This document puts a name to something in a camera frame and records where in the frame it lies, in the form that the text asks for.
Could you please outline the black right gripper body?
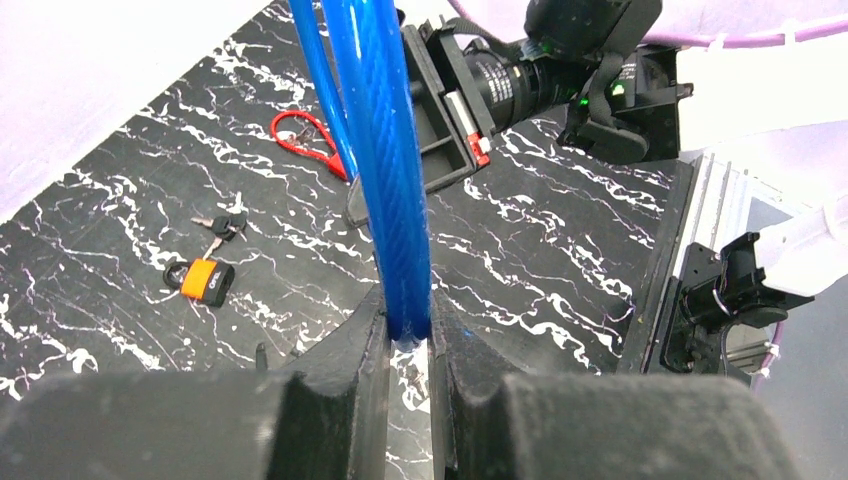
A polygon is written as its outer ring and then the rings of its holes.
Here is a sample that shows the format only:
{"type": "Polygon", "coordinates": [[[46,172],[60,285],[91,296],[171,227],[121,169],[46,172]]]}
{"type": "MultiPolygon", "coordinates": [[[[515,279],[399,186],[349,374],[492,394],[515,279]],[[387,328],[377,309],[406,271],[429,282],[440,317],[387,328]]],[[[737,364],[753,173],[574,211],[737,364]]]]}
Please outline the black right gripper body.
{"type": "Polygon", "coordinates": [[[523,40],[466,18],[402,28],[427,192],[487,167],[494,137],[557,107],[560,145],[614,165],[676,159],[677,51],[647,39],[658,1],[532,1],[523,40]]]}

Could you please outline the black padlock keys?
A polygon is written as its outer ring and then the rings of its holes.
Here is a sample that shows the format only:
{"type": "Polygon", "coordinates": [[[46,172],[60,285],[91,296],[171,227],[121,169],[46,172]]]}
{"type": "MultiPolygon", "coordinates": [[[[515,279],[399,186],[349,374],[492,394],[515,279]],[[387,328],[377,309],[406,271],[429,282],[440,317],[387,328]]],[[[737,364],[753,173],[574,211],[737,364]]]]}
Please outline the black padlock keys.
{"type": "Polygon", "coordinates": [[[208,260],[220,246],[241,234],[248,224],[246,213],[226,214],[214,218],[193,217],[191,221],[205,227],[214,235],[212,244],[202,255],[203,260],[208,260]]]}

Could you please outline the blue cable lock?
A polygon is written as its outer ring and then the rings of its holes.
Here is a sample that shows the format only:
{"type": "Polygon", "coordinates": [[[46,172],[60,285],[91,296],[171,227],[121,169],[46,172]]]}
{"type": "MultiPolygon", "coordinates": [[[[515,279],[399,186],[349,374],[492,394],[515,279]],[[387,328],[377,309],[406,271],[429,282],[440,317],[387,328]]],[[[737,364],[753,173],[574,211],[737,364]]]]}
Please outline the blue cable lock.
{"type": "Polygon", "coordinates": [[[431,259],[422,162],[402,35],[391,1],[325,1],[332,51],[310,1],[290,4],[301,48],[348,176],[367,206],[392,341],[431,330],[431,259]]]}

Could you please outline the red cable lock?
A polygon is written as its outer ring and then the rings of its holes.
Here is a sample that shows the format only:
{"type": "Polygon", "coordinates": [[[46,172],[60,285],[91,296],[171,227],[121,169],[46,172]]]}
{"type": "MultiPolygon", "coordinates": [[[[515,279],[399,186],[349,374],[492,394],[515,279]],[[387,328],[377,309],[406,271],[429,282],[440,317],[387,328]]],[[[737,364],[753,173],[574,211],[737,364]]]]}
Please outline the red cable lock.
{"type": "Polygon", "coordinates": [[[270,122],[270,134],[284,150],[319,161],[338,179],[349,180],[335,141],[314,115],[302,110],[280,112],[270,122]],[[298,120],[302,127],[281,134],[279,127],[284,120],[298,120]]]}

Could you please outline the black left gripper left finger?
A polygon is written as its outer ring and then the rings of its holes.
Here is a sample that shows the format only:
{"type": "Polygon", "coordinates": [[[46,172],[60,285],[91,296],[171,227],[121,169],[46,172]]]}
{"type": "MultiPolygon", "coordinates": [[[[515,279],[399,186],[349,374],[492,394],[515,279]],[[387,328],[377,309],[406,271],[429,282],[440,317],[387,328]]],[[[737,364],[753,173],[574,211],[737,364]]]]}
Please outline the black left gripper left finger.
{"type": "Polygon", "coordinates": [[[380,288],[279,369],[42,381],[1,417],[5,479],[380,479],[391,349],[380,288]]]}

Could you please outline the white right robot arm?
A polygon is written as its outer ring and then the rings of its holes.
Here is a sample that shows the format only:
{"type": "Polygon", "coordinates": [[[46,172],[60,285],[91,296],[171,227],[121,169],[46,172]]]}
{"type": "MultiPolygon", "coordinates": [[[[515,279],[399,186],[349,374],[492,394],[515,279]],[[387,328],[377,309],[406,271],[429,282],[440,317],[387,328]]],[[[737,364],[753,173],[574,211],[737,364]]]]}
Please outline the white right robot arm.
{"type": "MultiPolygon", "coordinates": [[[[452,148],[457,168],[426,180],[435,192],[484,168],[489,141],[556,107],[558,141],[612,165],[671,161],[734,142],[847,117],[845,101],[815,109],[775,107],[777,87],[756,85],[769,61],[779,72],[816,64],[815,43],[847,32],[847,20],[734,37],[653,35],[657,1],[533,1],[526,38],[505,43],[467,18],[402,36],[421,154],[452,148]]],[[[704,209],[695,187],[681,224],[686,239],[651,321],[625,338],[642,372],[728,374],[726,339],[737,325],[780,328],[790,310],[847,275],[847,198],[736,238],[698,238],[724,210],[704,209]]]]}

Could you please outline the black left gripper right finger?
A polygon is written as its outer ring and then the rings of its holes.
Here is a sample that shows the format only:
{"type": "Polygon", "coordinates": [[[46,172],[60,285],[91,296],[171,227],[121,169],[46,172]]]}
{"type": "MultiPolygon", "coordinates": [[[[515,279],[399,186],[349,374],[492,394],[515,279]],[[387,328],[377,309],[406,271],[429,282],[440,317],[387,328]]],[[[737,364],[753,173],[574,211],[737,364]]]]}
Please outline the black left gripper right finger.
{"type": "Polygon", "coordinates": [[[432,296],[429,380],[438,479],[797,479],[776,423],[715,375],[520,369],[432,296]]]}

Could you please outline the orange black padlock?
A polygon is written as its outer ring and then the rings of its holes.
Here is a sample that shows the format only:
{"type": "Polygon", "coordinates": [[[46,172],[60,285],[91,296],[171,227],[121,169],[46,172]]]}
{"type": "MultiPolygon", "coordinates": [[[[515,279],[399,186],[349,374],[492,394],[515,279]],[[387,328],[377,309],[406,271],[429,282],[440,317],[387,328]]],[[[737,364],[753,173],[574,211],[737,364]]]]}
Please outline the orange black padlock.
{"type": "Polygon", "coordinates": [[[211,308],[220,308],[235,279],[235,268],[227,263],[198,258],[169,264],[162,275],[171,290],[211,308]]]}

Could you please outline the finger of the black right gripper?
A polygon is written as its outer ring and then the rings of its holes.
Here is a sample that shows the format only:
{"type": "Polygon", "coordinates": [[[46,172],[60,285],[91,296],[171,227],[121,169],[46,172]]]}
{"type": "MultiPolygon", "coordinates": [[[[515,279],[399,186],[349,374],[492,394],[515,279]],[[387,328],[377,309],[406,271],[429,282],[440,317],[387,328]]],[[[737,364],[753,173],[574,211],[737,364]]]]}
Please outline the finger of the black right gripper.
{"type": "Polygon", "coordinates": [[[349,229],[358,229],[368,223],[368,207],[359,176],[350,185],[343,210],[343,220],[349,229]]]}

